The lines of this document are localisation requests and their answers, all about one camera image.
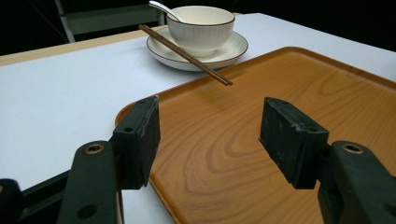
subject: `table surface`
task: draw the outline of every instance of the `table surface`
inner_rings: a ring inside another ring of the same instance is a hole
[[[234,30],[249,43],[238,63],[295,46],[396,80],[393,51],[259,13]],[[0,178],[27,189],[70,169],[77,148],[109,139],[125,105],[205,75],[159,63],[146,40],[137,31],[0,57]],[[173,223],[151,186],[123,202],[126,223]]]

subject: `chopsticks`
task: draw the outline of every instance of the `chopsticks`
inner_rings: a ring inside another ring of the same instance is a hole
[[[147,25],[139,25],[139,29],[144,31],[146,34],[150,35],[154,39],[160,41],[162,44],[164,44],[166,47],[171,49],[173,52],[177,53],[181,57],[185,58],[187,61],[190,63],[196,65],[200,69],[202,69],[204,72],[207,72],[210,76],[215,78],[217,81],[221,82],[225,86],[232,86],[233,83],[227,78],[216,72],[215,70],[211,69],[210,67],[206,66],[204,63],[201,63],[198,59],[194,58],[191,56],[188,52],[186,52],[184,49],[178,47],[176,44],[172,43],[162,35],[158,34],[151,28],[149,28]]]

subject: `brass insert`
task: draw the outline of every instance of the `brass insert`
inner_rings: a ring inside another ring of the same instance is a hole
[[[99,153],[101,151],[103,151],[105,149],[105,146],[101,145],[101,144],[94,144],[94,145],[90,145],[88,147],[85,148],[84,152],[86,154],[96,154]]]
[[[363,149],[361,149],[359,146],[352,145],[352,144],[343,145],[343,149],[345,151],[355,153],[355,154],[361,154],[364,152]]]

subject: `plate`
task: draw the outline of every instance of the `plate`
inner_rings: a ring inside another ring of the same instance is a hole
[[[157,33],[176,44],[167,27],[158,30]],[[161,63],[186,71],[202,71],[151,36],[148,37],[147,46],[154,58]],[[219,69],[235,63],[247,50],[246,39],[233,32],[230,39],[213,54],[197,59],[212,69]]]

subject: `spoon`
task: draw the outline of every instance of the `spoon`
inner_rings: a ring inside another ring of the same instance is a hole
[[[156,7],[159,10],[162,10],[166,13],[171,14],[172,16],[174,16],[176,18],[177,21],[181,21],[184,22],[178,15],[175,14],[175,12],[172,11],[172,9],[170,9],[169,7],[164,6],[163,4],[156,2],[156,1],[148,1],[148,5],[151,7]]]

